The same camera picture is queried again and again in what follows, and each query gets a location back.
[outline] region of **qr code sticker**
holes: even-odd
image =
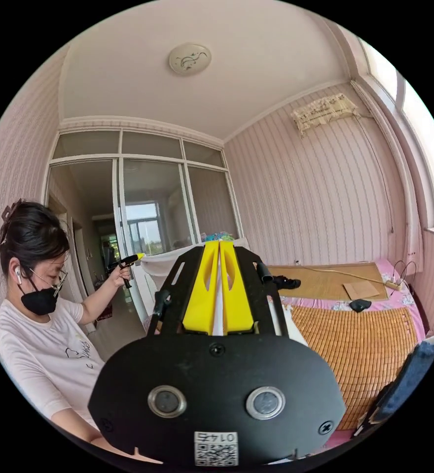
[[[236,432],[195,432],[195,464],[206,467],[238,465]]]

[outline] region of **dark hair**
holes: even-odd
[[[40,203],[19,202],[3,225],[0,266],[5,277],[12,258],[18,258],[26,276],[31,277],[30,270],[38,263],[69,251],[68,236],[59,218]]]

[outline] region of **red rug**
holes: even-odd
[[[97,321],[112,317],[112,305],[108,305],[105,310],[97,317]]]

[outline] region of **hair clip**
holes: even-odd
[[[0,247],[5,243],[6,233],[8,232],[8,227],[10,226],[11,216],[22,201],[22,199],[17,200],[17,202],[13,203],[11,207],[7,205],[5,210],[1,213],[3,224],[0,228]]]

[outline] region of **pink bedsheet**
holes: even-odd
[[[377,260],[375,261],[380,274],[382,275],[383,281],[390,279],[393,275],[393,266],[387,260]],[[396,271],[395,277],[399,278],[399,274]],[[424,332],[423,321],[421,319],[421,314],[414,302],[414,299],[409,292],[409,289],[406,285],[403,285],[401,291],[393,291],[387,287],[387,294],[389,299],[386,301],[373,301],[370,308],[366,309],[368,311],[372,310],[387,310],[400,307],[406,307],[411,314],[414,329],[416,331],[416,336],[418,343],[420,343],[426,337]],[[329,301],[321,299],[306,299],[306,298],[295,298],[295,297],[281,297],[282,304],[293,307],[317,307],[322,309],[332,309],[332,310],[347,310],[352,311],[349,307],[349,301]],[[339,446],[348,440],[352,435],[353,430],[337,430],[335,431],[328,442],[325,444],[325,449],[334,448]]]

